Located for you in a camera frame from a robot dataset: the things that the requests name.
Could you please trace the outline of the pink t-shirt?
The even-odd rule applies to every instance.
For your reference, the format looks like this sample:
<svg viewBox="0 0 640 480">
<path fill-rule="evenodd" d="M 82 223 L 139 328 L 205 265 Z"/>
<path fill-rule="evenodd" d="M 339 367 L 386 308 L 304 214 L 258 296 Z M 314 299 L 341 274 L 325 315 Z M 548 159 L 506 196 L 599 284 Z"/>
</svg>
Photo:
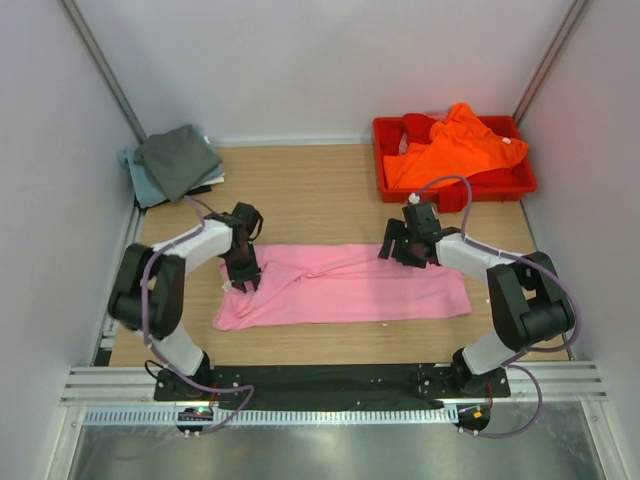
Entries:
<svg viewBox="0 0 640 480">
<path fill-rule="evenodd" d="M 222 331 L 297 324 L 448 319 L 472 305 L 463 276 L 449 268 L 403 266 L 374 244 L 265 245 L 256 249 L 256 290 L 231 289 L 213 325 Z"/>
</svg>

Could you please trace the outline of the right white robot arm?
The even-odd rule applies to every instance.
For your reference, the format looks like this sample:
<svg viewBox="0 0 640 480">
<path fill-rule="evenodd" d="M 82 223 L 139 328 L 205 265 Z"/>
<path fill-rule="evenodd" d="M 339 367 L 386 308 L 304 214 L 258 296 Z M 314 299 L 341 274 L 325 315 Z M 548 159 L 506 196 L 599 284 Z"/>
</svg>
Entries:
<svg viewBox="0 0 640 480">
<path fill-rule="evenodd" d="M 479 396 L 512 362 L 537 345 L 579 333 L 581 320 L 551 258 L 517 254 L 481 243 L 466 225 L 444 228 L 430 203 L 408 203 L 401 219 L 387 221 L 378 257 L 409 267 L 448 267 L 488 287 L 492 329 L 452 357 L 450 381 L 464 396 Z"/>
</svg>

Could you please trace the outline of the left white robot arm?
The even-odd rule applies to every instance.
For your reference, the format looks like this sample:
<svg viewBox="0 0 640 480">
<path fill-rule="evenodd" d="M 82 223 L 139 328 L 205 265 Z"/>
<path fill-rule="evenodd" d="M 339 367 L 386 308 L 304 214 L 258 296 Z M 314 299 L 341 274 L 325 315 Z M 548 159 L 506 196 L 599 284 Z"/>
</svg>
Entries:
<svg viewBox="0 0 640 480">
<path fill-rule="evenodd" d="M 212 387 L 210 360 L 182 322 L 187 276 L 218 258 L 229 287 L 242 293 L 258 289 L 262 270 L 253 242 L 263 217 L 239 202 L 229 213 L 198 215 L 190 230 L 151 246 L 129 245 L 108 301 L 109 316 L 141 334 L 167 368 L 178 374 L 177 387 L 189 399 L 204 398 Z"/>
</svg>

